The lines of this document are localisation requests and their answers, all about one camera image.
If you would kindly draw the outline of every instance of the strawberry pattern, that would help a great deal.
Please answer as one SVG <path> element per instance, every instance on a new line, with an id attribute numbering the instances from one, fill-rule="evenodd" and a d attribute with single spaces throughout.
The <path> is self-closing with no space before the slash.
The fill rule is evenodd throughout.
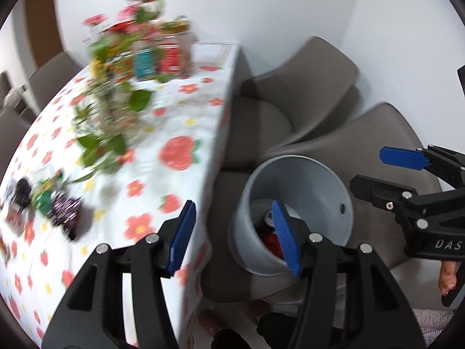
<path id="1" fill-rule="evenodd" d="M 93 216 L 88 231 L 75 242 L 39 213 L 29 216 L 19 236 L 0 222 L 11 251 L 7 264 L 0 261 L 0 292 L 39 347 L 61 298 L 102 240 L 113 248 L 134 244 L 158 232 L 164 221 L 177 217 L 187 200 L 197 205 L 195 240 L 189 242 L 181 269 L 165 282 L 168 311 L 180 347 L 194 347 L 192 317 L 202 297 L 200 275 L 211 256 L 205 231 L 208 209 L 204 206 L 209 205 L 217 159 L 226 146 L 227 130 L 222 128 L 230 113 L 228 93 L 236 54 L 237 48 L 232 47 L 220 67 L 210 61 L 206 66 L 196 63 L 188 79 L 153 83 L 156 94 L 140 115 L 142 140 L 118 158 L 118 171 L 69 185 L 69 193 L 83 196 Z M 79 161 L 82 148 L 71 120 L 75 106 L 83 106 L 91 98 L 84 95 L 89 75 L 89 67 L 83 69 L 40 113 L 12 157 L 0 194 L 8 177 L 29 177 L 41 166 L 63 168 L 71 179 L 85 175 Z M 136 343 L 135 330 L 128 328 L 126 338 Z"/>

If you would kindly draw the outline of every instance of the white tablecloth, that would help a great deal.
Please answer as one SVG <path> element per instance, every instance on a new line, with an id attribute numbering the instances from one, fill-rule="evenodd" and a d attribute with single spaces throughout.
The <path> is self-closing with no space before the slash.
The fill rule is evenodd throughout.
<path id="1" fill-rule="evenodd" d="M 180 347 L 194 347 L 192 321 L 202 297 L 200 274 L 211 252 L 205 220 L 224 156 L 237 53 L 235 45 L 195 44 L 190 78 L 163 85 L 139 83 L 155 91 L 150 108 L 142 114 L 143 140 L 122 157 L 117 173 L 98 174 L 70 188 L 70 195 L 84 197 L 76 241 L 69 241 L 61 228 L 51 227 L 38 213 L 20 237 L 0 222 L 12 252 L 7 266 L 0 261 L 0 292 L 39 346 L 67 287 L 98 244 L 112 248 L 134 244 L 178 216 L 186 200 L 193 200 L 197 224 L 182 268 L 162 284 Z M 87 67 L 43 110 L 13 156 L 0 193 L 10 177 L 20 179 L 43 164 L 63 168 L 72 178 L 86 174 L 71 119 L 88 77 Z M 130 288 L 130 276 L 125 276 L 126 339 L 135 344 Z"/>

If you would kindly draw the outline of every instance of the gray chair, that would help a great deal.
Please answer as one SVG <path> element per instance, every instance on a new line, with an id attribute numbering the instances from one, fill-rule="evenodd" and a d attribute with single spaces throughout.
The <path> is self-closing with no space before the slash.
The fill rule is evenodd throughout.
<path id="1" fill-rule="evenodd" d="M 40 67 L 29 79 L 29 85 L 41 110 L 71 80 L 81 67 L 66 52 L 61 52 Z"/>
<path id="2" fill-rule="evenodd" d="M 351 178 L 360 173 L 413 186 L 420 194 L 441 190 L 437 178 L 426 171 L 417 172 L 382 164 L 379 152 L 385 145 L 409 149 L 422 146 L 399 111 L 386 103 L 333 133 L 267 152 L 257 159 L 256 165 L 273 157 L 297 154 L 327 165 L 347 189 Z M 222 172 L 216 180 L 207 223 L 213 256 L 202 273 L 204 295 L 215 302 L 267 298 L 281 305 L 299 304 L 305 288 L 303 282 L 287 287 L 288 274 L 253 275 L 240 268 L 229 253 L 227 225 L 248 177 L 244 173 Z M 355 198 L 352 198 L 352 203 L 354 226 L 348 247 L 369 242 L 389 268 L 402 263 L 406 259 L 403 251 L 405 240 L 394 216 Z"/>
<path id="3" fill-rule="evenodd" d="M 232 100 L 223 170 L 252 169 L 266 151 L 309 139 L 356 78 L 348 57 L 313 37 L 282 66 L 245 81 Z"/>
<path id="4" fill-rule="evenodd" d="M 0 104 L 3 106 L 3 99 L 10 92 L 12 86 L 6 71 L 0 73 Z"/>
<path id="5" fill-rule="evenodd" d="M 14 110 L 5 107 L 0 111 L 0 177 L 2 179 L 29 127 L 30 125 Z"/>

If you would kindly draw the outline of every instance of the metal screw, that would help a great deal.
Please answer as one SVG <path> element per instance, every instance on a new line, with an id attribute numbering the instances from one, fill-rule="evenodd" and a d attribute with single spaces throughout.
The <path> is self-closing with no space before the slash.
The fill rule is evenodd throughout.
<path id="1" fill-rule="evenodd" d="M 314 232 L 313 234 L 308 235 L 308 238 L 312 243 L 319 243 L 323 241 L 323 237 L 318 232 Z"/>
<path id="2" fill-rule="evenodd" d="M 417 220 L 417 227 L 419 229 L 427 229 L 428 228 L 428 221 L 426 219 L 418 219 Z"/>
<path id="3" fill-rule="evenodd" d="M 146 242 L 148 244 L 156 243 L 158 240 L 160 240 L 160 237 L 157 234 L 150 234 L 146 236 Z"/>
<path id="4" fill-rule="evenodd" d="M 107 244 L 100 244 L 95 249 L 95 251 L 98 254 L 104 254 L 107 250 L 108 250 L 108 245 Z"/>
<path id="5" fill-rule="evenodd" d="M 363 253 L 371 253 L 373 251 L 373 247 L 370 244 L 363 243 L 360 245 L 360 250 Z"/>

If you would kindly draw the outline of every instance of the chair seat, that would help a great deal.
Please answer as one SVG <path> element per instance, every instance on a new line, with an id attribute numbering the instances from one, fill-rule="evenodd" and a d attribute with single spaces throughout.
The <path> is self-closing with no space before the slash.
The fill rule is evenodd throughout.
<path id="1" fill-rule="evenodd" d="M 292 133 L 291 122 L 274 105 L 234 96 L 231 128 L 223 169 L 251 169 L 255 159 Z"/>

